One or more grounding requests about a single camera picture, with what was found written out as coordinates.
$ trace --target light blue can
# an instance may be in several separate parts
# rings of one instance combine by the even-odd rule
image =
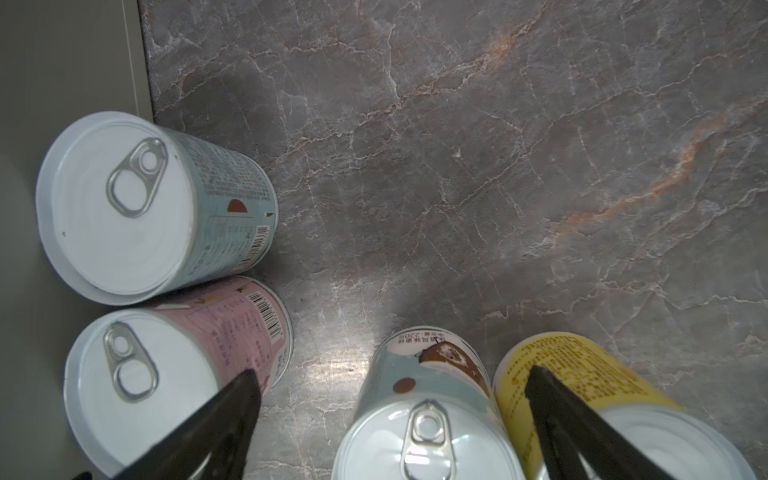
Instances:
[[[461,337],[417,326],[373,355],[332,480],[524,480],[488,374]]]
[[[53,267],[108,305],[242,273],[278,223],[275,190],[255,161],[120,112],[59,135],[36,207]]]

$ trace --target can label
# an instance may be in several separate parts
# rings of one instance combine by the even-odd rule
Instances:
[[[269,178],[245,155],[162,130],[185,157],[197,207],[190,254],[166,290],[248,270],[266,254],[277,227],[277,199]]]
[[[525,476],[531,480],[537,477],[542,465],[531,407],[525,398],[525,384],[533,365],[551,370],[593,410],[631,403],[680,409],[648,381],[583,336],[553,332],[523,340],[498,366],[493,388],[509,438]]]
[[[288,315],[256,280],[226,278],[168,296],[150,308],[197,340],[222,386],[251,368],[265,393],[290,360]]]
[[[447,330],[416,327],[390,337],[374,355],[355,420],[377,404],[415,393],[456,399],[502,432],[490,382],[475,351]]]

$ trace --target pink can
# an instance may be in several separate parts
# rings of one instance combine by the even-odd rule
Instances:
[[[67,417],[86,455],[112,477],[243,370],[256,371],[265,393],[292,349],[285,306],[246,276],[118,310],[88,326],[70,350]]]

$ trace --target light blue label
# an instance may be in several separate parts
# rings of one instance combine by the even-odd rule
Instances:
[[[196,223],[190,255],[168,290],[248,270],[272,243],[277,199],[253,160],[181,132],[175,140],[194,185]]]
[[[405,395],[448,397],[504,431],[485,368],[461,337],[443,329],[419,327],[387,340],[372,359],[355,420]]]

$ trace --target can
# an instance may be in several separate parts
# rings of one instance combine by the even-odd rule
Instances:
[[[417,326],[374,353],[332,480],[523,480],[488,374],[454,333]]]
[[[597,343],[565,332],[532,336],[513,347],[493,390],[509,438],[529,480],[549,478],[525,398],[533,365],[551,370],[652,462],[678,480],[754,480],[746,459],[720,433],[687,415]]]
[[[267,392],[292,348],[282,302],[245,276],[109,313],[69,352],[70,427],[86,456],[112,478],[246,368],[256,370]]]
[[[114,111],[56,138],[35,205],[58,274],[108,305],[248,270],[278,218],[274,188],[250,158]]]

